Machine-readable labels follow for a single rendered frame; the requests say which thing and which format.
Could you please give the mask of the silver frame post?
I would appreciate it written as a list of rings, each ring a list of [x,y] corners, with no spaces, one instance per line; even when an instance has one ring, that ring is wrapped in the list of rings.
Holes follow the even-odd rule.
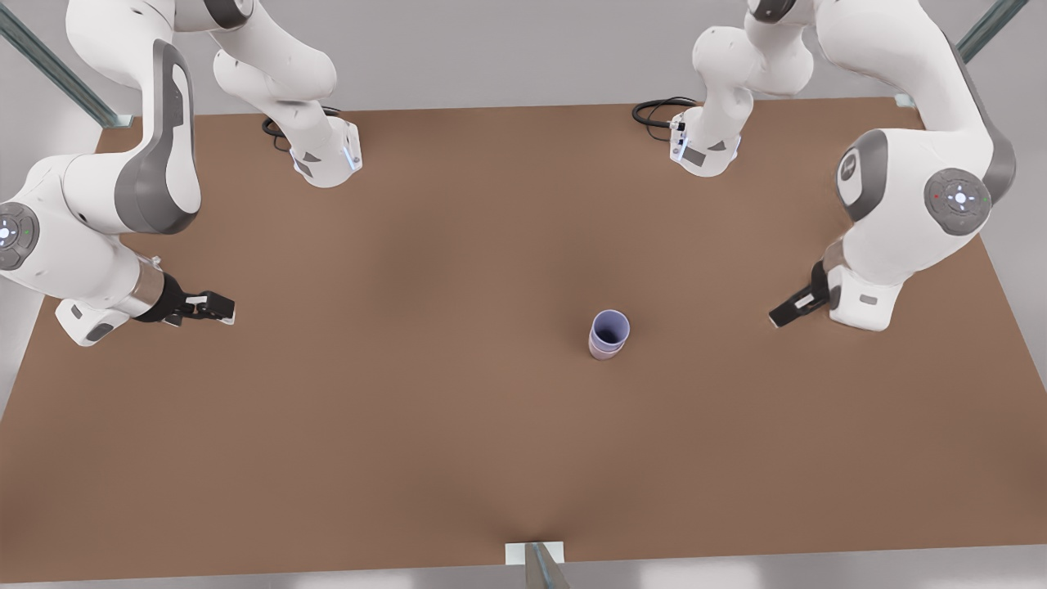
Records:
[[[1044,0],[919,0],[932,23],[946,35],[965,71],[973,74],[973,62],[998,38],[1005,36],[1011,22],[1040,10]]]
[[[564,542],[505,544],[506,565],[522,565],[526,589],[572,589],[561,565],[565,562]]]
[[[86,115],[105,129],[126,129],[133,123],[133,116],[119,115],[55,55],[37,33],[34,33],[18,16],[0,2],[0,36],[3,36],[22,56],[46,80],[52,82],[65,96],[74,101]]]

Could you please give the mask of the purple cup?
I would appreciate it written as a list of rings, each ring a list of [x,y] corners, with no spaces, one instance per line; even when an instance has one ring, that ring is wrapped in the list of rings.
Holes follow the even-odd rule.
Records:
[[[614,309],[602,310],[592,320],[588,346],[592,342],[604,350],[610,350],[618,346],[623,347],[630,334],[631,323],[623,313]]]

